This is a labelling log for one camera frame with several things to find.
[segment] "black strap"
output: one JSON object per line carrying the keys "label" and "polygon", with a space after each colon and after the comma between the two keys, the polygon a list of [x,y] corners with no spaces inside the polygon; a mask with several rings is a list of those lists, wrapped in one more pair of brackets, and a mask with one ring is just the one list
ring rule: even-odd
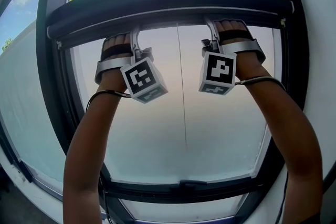
{"label": "black strap", "polygon": [[250,40],[253,40],[253,37],[248,31],[240,30],[240,29],[234,29],[234,30],[226,30],[219,32],[219,40],[221,42],[233,39],[233,38],[247,38]]}
{"label": "black strap", "polygon": [[114,55],[131,54],[131,53],[132,53],[131,44],[129,43],[114,45],[102,52],[100,61],[104,61],[106,58],[109,58]]}
{"label": "black strap", "polygon": [[238,81],[235,82],[235,85],[252,85],[258,82],[262,82],[262,81],[272,81],[275,82],[277,85],[279,85],[280,87],[282,87],[282,89],[284,91],[286,91],[285,86],[277,79],[273,78],[273,77],[269,77],[269,76],[257,76],[257,77],[252,77],[252,78],[248,78],[242,81]]}
{"label": "black strap", "polygon": [[111,95],[116,95],[118,97],[132,98],[131,95],[128,94],[128,93],[117,92],[117,91],[113,91],[113,90],[101,90],[101,91],[96,92],[93,96],[91,96],[91,98],[90,98],[90,100],[89,100],[89,102],[86,106],[85,112],[89,108],[89,105],[91,104],[93,99],[96,98],[98,95],[104,94],[104,93],[111,94]]}

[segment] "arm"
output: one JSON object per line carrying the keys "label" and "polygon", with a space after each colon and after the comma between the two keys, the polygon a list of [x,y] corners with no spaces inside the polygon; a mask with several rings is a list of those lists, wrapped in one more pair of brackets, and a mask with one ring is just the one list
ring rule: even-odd
{"label": "arm", "polygon": [[[129,36],[118,36],[104,44],[110,46],[129,43]],[[124,92],[120,70],[102,74],[100,90]],[[81,120],[66,157],[63,188],[64,223],[101,223],[98,196],[99,173],[104,161],[107,138],[120,97],[100,94],[93,99]]]}
{"label": "arm", "polygon": [[[218,31],[246,29],[237,22],[216,25]],[[222,45],[237,41],[227,40]],[[270,76],[254,52],[237,54],[236,75],[240,80]],[[259,82],[247,89],[262,111],[288,169],[283,222],[300,223],[321,210],[322,158],[315,132],[301,109],[276,83]]]}

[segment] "forearm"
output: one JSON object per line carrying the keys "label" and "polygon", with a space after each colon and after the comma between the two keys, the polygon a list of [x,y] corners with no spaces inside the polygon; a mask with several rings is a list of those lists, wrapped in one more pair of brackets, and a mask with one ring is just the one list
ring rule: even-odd
{"label": "forearm", "polygon": [[[97,91],[125,91],[120,71],[103,74]],[[96,190],[99,173],[104,162],[107,139],[120,97],[111,94],[96,96],[70,144],[64,172],[64,184],[78,190]]]}
{"label": "forearm", "polygon": [[[269,76],[260,67],[241,79]],[[322,174],[322,160],[315,132],[308,119],[284,90],[274,82],[259,82],[247,89],[260,107],[272,137],[283,155],[290,176]]]}

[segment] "glass pane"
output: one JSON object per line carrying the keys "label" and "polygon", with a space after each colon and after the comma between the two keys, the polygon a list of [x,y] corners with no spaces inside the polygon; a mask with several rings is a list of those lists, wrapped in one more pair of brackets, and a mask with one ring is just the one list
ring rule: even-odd
{"label": "glass pane", "polygon": [[0,17],[0,54],[36,19],[38,0],[12,0]]}
{"label": "glass pane", "polygon": [[198,222],[234,216],[241,196],[193,204],[149,204],[122,200],[136,220],[151,222]]}
{"label": "glass pane", "polygon": [[[264,66],[273,74],[272,29],[249,29],[266,54]],[[148,104],[121,100],[105,158],[113,181],[210,182],[257,173],[261,146],[268,146],[262,144],[266,123],[261,112],[245,87],[235,87],[226,97],[198,92],[201,39],[209,38],[210,31],[206,26],[178,30],[179,36],[176,27],[139,34],[140,47],[153,48],[154,64],[169,93]],[[97,89],[93,79],[101,45],[98,40],[71,49],[83,106]]]}
{"label": "glass pane", "polygon": [[36,61],[35,22],[0,55],[0,111],[22,161],[61,188],[65,154],[45,107]]}

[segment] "cable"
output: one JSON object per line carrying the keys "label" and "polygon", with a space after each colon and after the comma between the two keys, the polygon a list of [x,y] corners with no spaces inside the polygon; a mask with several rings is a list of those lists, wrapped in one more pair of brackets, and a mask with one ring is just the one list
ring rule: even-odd
{"label": "cable", "polygon": [[113,91],[113,90],[102,90],[102,91],[99,91],[99,92],[96,92],[93,96],[91,96],[87,106],[86,106],[86,109],[85,109],[85,112],[87,111],[90,103],[93,101],[93,99],[95,97],[97,97],[98,95],[100,94],[103,94],[103,93],[107,93],[107,94],[112,94],[112,95],[115,95],[115,96],[118,96],[118,97],[125,97],[125,98],[132,98],[130,94],[128,93],[122,93],[122,92],[117,92],[117,91]]}
{"label": "cable", "polygon": [[183,75],[182,75],[182,58],[181,58],[181,44],[180,44],[180,35],[179,35],[179,23],[176,23],[176,29],[177,29],[177,38],[180,48],[180,67],[181,67],[181,81],[182,81],[182,100],[183,100],[183,114],[184,114],[184,142],[185,142],[185,148],[188,150],[188,143],[187,143],[187,129],[185,124],[185,105],[184,105],[184,87],[183,87]]}
{"label": "cable", "polygon": [[113,224],[112,220],[111,220],[111,217],[110,217],[110,213],[109,213],[109,207],[107,206],[107,201],[106,201],[106,196],[105,196],[105,188],[104,188],[104,185],[103,185],[103,182],[101,180],[101,177],[99,176],[99,181],[100,181],[100,184],[101,184],[101,187],[103,188],[103,200],[104,200],[104,203],[105,203],[105,213],[106,213],[106,217],[107,217],[107,220],[110,224]]}
{"label": "cable", "polygon": [[238,81],[238,82],[235,83],[235,85],[252,85],[252,84],[255,84],[255,83],[258,83],[258,82],[262,82],[262,81],[275,82],[277,85],[282,87],[284,91],[286,91],[285,86],[282,85],[282,83],[279,80],[277,80],[273,77],[268,77],[268,76],[253,77],[253,78],[250,78],[250,79]]}
{"label": "cable", "polygon": [[285,182],[285,189],[283,191],[283,199],[282,199],[282,202],[281,202],[279,214],[278,214],[277,220],[275,221],[275,224],[279,223],[281,215],[282,215],[282,209],[283,209],[283,205],[285,203],[285,198],[286,198],[287,182],[288,182],[288,173],[287,173],[286,182]]}

